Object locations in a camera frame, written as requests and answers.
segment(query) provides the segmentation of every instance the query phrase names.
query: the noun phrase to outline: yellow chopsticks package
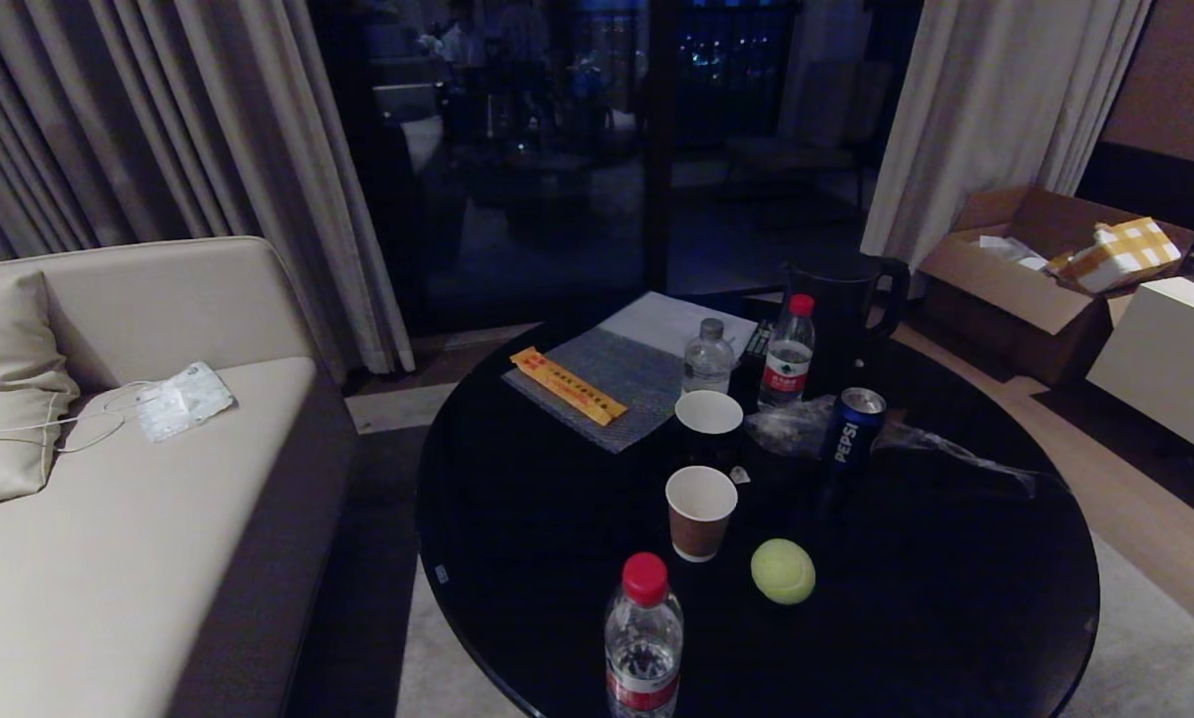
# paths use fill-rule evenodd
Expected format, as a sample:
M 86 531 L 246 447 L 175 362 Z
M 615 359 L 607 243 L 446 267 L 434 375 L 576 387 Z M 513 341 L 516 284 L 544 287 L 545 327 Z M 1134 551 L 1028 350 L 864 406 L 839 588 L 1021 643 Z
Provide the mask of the yellow chopsticks package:
M 602 426 L 609 426 L 610 422 L 627 412 L 627 406 L 579 380 L 565 367 L 540 354 L 535 346 L 513 354 L 512 362 L 525 376 L 540 382 L 552 394 L 559 395 L 562 401 L 578 409 L 585 417 Z

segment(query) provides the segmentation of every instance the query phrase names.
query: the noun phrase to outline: tennis ball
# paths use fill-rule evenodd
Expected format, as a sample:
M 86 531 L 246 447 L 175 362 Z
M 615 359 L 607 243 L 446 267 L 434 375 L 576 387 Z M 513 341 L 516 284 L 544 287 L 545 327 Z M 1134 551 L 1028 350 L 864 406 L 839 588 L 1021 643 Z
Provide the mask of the tennis ball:
M 752 582 L 765 599 L 792 606 L 814 593 L 814 560 L 788 540 L 769 540 L 752 553 Z

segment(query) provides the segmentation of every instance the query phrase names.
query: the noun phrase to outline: throw pillow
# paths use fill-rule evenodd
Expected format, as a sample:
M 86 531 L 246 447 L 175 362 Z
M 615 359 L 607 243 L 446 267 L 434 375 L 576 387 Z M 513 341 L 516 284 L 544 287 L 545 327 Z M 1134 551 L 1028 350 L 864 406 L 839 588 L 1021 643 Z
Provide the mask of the throw pillow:
M 42 274 L 0 274 L 0 429 L 54 422 L 76 397 L 48 324 Z M 57 425 L 0 431 L 0 501 L 45 485 L 59 437 Z

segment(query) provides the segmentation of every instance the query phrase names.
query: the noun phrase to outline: water bottle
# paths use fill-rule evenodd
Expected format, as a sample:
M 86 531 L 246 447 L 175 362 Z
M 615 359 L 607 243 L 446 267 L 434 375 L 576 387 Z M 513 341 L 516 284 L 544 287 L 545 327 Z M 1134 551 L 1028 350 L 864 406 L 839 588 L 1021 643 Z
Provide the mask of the water bottle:
M 615 718 L 672 718 L 681 676 L 684 619 L 669 567 L 652 553 L 623 564 L 623 582 L 605 608 L 605 695 Z
M 701 388 L 730 392 L 730 372 L 734 369 L 734 350 L 725 340 L 725 324 L 716 318 L 698 324 L 698 336 L 684 345 L 684 378 L 681 394 Z
M 814 357 L 814 299 L 796 294 L 774 324 L 765 354 L 765 373 L 761 376 L 761 393 L 756 404 L 761 409 L 784 406 L 801 400 L 810 360 Z

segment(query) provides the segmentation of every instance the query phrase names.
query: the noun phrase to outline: white paper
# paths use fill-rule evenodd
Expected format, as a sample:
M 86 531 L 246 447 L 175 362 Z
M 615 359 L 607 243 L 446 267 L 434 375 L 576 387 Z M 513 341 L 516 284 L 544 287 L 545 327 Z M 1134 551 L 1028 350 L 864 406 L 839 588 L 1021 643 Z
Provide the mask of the white paper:
M 623 306 L 599 326 L 611 333 L 684 358 L 684 345 L 698 336 L 698 324 L 709 317 L 725 323 L 725 340 L 733 346 L 734 358 L 741 358 L 743 350 L 756 331 L 756 323 L 707 309 L 704 306 L 691 305 L 689 301 L 671 299 L 657 292 L 648 292 L 641 299 Z
M 140 426 L 154 442 L 199 426 L 232 405 L 233 392 L 202 362 L 136 394 Z
M 1021 264 L 1027 269 L 1035 269 L 1035 271 L 1040 271 L 1040 269 L 1048 265 L 1048 259 L 1040 257 L 1038 251 L 1029 248 L 1029 246 L 1011 237 L 992 237 L 985 233 L 985 235 L 979 237 L 979 246 L 1002 259 Z

